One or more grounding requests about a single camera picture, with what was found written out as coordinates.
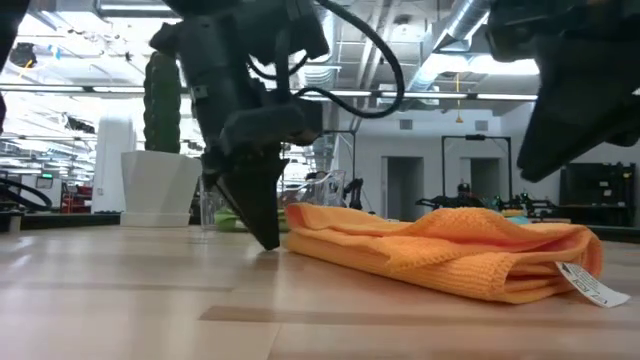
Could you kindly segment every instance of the orange microfiber cloth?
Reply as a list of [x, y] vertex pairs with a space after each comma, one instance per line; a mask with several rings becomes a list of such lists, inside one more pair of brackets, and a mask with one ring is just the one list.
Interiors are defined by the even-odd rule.
[[476, 299], [522, 304], [571, 290], [556, 261], [602, 271], [600, 240], [581, 225], [516, 225], [476, 208], [436, 210], [415, 223], [308, 204], [286, 214], [293, 252]]

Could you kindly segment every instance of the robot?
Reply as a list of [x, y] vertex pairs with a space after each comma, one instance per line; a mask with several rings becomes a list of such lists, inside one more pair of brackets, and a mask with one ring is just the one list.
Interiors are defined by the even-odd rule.
[[[302, 97], [318, 92], [362, 118], [398, 110], [402, 69], [365, 22], [331, 0], [316, 2], [363, 31], [394, 70], [397, 98], [369, 113], [317, 88], [291, 94], [288, 77], [328, 52], [311, 0], [164, 0], [183, 21], [151, 40], [180, 59], [204, 141], [203, 178], [217, 187], [250, 232], [279, 246], [276, 181], [286, 166], [283, 142], [309, 145], [322, 134], [322, 108]], [[0, 5], [0, 66], [11, 50], [28, 0]], [[522, 176], [539, 181], [592, 147], [631, 146], [640, 137], [640, 1], [493, 0], [487, 36], [499, 61], [534, 58], [542, 86], [518, 159]], [[288, 57], [305, 50], [293, 69]], [[251, 57], [275, 63], [277, 89], [251, 79]], [[4, 104], [0, 119], [4, 119]]]

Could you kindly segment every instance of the table surface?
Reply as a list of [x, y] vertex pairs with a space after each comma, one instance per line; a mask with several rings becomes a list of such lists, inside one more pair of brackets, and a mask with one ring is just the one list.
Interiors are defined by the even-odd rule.
[[605, 247], [633, 296], [614, 309], [468, 300], [196, 227], [4, 235], [0, 359], [638, 359], [640, 247]]

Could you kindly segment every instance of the white pot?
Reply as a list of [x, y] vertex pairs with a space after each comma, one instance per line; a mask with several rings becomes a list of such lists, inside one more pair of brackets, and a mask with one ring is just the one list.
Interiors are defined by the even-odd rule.
[[197, 159], [158, 151], [122, 153], [122, 178], [127, 210], [120, 225], [184, 227], [202, 172]]

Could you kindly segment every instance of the door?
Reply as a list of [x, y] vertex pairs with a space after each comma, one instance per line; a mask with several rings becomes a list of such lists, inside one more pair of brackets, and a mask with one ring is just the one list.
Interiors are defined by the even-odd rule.
[[401, 221], [418, 220], [425, 210], [416, 205], [424, 195], [424, 160], [417, 157], [383, 159], [385, 217]]
[[389, 209], [387, 209], [387, 191], [388, 191], [387, 183], [389, 182], [389, 170], [388, 170], [389, 169], [389, 158], [388, 157], [386, 157], [386, 156], [382, 157], [382, 164], [381, 164], [380, 168], [382, 170], [381, 171], [382, 172], [382, 179], [381, 179], [382, 187], [381, 187], [381, 194], [380, 194], [382, 196], [381, 202], [380, 202], [382, 204], [381, 209], [380, 209], [382, 211], [382, 213], [380, 214], [380, 216], [386, 219], [386, 218], [388, 218], [387, 214], [389, 213]]
[[500, 159], [471, 159], [471, 191], [478, 198], [500, 195]]

